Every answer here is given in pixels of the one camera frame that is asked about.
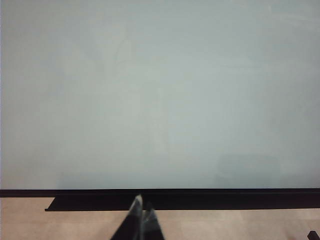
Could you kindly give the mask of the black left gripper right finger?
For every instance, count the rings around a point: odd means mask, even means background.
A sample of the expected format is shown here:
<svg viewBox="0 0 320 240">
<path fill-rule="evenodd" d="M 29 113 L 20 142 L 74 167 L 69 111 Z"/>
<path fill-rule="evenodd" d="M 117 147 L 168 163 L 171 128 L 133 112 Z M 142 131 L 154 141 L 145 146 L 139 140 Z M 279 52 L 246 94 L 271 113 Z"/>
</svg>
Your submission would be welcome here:
<svg viewBox="0 0 320 240">
<path fill-rule="evenodd" d="M 160 223 L 153 205 L 148 202 L 142 215 L 142 239 L 143 240 L 164 240 Z"/>
</svg>

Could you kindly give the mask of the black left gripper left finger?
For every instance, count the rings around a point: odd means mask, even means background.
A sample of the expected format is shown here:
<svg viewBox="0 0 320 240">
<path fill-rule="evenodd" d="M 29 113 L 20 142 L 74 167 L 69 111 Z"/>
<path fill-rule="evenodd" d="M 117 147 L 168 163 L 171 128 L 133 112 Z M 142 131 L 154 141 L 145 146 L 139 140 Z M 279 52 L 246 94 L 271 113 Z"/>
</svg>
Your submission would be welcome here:
<svg viewBox="0 0 320 240">
<path fill-rule="evenodd" d="M 141 240 L 142 218 L 143 199 L 141 195 L 137 195 L 111 240 Z"/>
</svg>

